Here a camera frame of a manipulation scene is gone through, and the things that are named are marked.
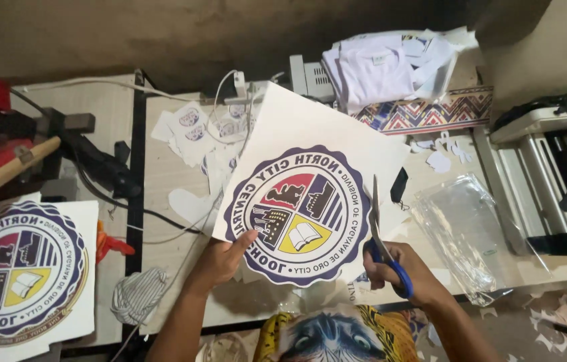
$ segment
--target plastic bag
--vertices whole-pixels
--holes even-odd
[[[414,220],[469,301],[484,307],[512,292],[507,286],[515,285],[512,278],[520,278],[520,273],[507,248],[496,203],[473,174],[425,189],[415,199]],[[536,259],[549,278],[542,259]]]

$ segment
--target printed shirt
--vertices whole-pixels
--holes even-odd
[[[263,325],[254,362],[417,362],[405,312],[340,305],[304,316],[279,313]]]

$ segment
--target table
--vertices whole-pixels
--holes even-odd
[[[185,94],[183,96],[196,98],[198,94]],[[205,196],[209,193],[207,177],[201,173],[199,168],[190,168],[185,165],[166,143],[150,137],[150,132],[162,111],[174,112],[184,104],[186,102],[162,97],[149,98],[147,101],[145,208],[157,210],[170,218],[189,225],[169,207],[167,195],[173,189],[184,188],[197,196]],[[211,106],[204,106],[203,110],[209,112]],[[482,184],[487,185],[481,160],[478,157],[469,130],[451,132],[451,141],[455,142],[456,140],[466,152],[472,155],[472,162],[461,164],[455,158],[450,157],[452,164],[447,173],[435,173],[426,164],[426,158],[430,155],[430,152],[409,155],[404,165],[409,175],[403,198],[406,204],[411,205],[414,200],[413,195],[417,191],[466,173],[474,173]],[[146,242],[166,240],[180,233],[179,230],[152,216],[144,217],[144,229],[144,241]],[[445,268],[442,260],[412,220],[408,223],[408,237],[400,235],[393,241],[409,243],[430,268]],[[140,328],[140,334],[159,332],[164,318],[180,291],[183,280],[206,242],[207,240],[203,236],[197,237],[196,235],[186,234],[170,242],[144,245],[143,270],[161,267],[167,271],[170,277],[173,277],[179,266],[183,262],[185,264],[183,271],[176,276],[175,286],[167,292],[150,323]],[[185,255],[192,244],[194,244],[192,253],[185,259]],[[567,257],[543,256],[542,258],[550,268],[551,274],[547,274],[544,269],[538,267],[536,259],[533,257],[514,256],[512,254],[503,256],[500,264],[507,286],[524,287],[542,284],[551,286],[551,283],[554,282],[567,281]],[[455,281],[452,281],[447,288],[452,294],[462,293],[462,289]],[[300,298],[292,293],[293,289],[293,287],[285,285],[274,286],[268,282],[259,281],[243,284],[231,280],[215,288],[211,293],[207,301],[203,326],[213,327],[258,321],[272,316],[279,310],[299,312],[302,304]],[[400,299],[391,288],[385,288],[376,292],[360,291],[357,302],[389,306],[406,301]]]
[[[135,76],[119,75],[113,80],[134,84]],[[53,107],[64,113],[92,113],[95,116],[95,131],[86,137],[101,151],[113,154],[113,144],[124,140],[131,146],[131,128],[133,123],[132,89],[112,84],[81,84],[56,89],[41,89],[25,93],[33,102],[43,107]],[[11,104],[29,117],[39,117],[39,112],[21,99],[11,95]],[[77,178],[73,163],[63,159],[61,177]],[[106,190],[98,187],[105,194]],[[78,179],[78,200],[97,200]],[[127,211],[116,209],[110,218],[109,210],[113,207],[99,201],[99,219],[104,223],[104,230],[112,236],[126,236]],[[78,342],[63,343],[63,348],[92,347],[118,343],[122,339],[122,324],[111,313],[113,288],[118,280],[125,276],[125,257],[118,252],[109,252],[107,257],[96,267],[96,308],[95,333],[81,338]]]

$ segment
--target scissors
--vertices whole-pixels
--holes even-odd
[[[398,296],[404,299],[413,297],[413,282],[404,268],[393,259],[391,253],[386,249],[386,245],[379,238],[379,199],[377,196],[377,175],[373,176],[373,210],[370,213],[370,228],[373,238],[364,244],[364,249],[370,251],[373,261],[384,263],[391,267],[400,277],[402,287],[393,285],[393,290]]]

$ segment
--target hand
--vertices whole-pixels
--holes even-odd
[[[429,267],[407,243],[384,242],[391,255],[406,270],[413,283],[413,297],[409,299],[417,307],[441,303],[449,300],[451,294],[431,273]],[[370,289],[376,290],[389,282],[402,287],[399,276],[391,267],[383,263],[374,263],[370,251],[364,251],[364,269],[370,279]]]
[[[257,235],[256,230],[248,230],[233,243],[211,238],[185,280],[183,290],[207,299],[213,287],[227,282],[236,273],[243,253]]]

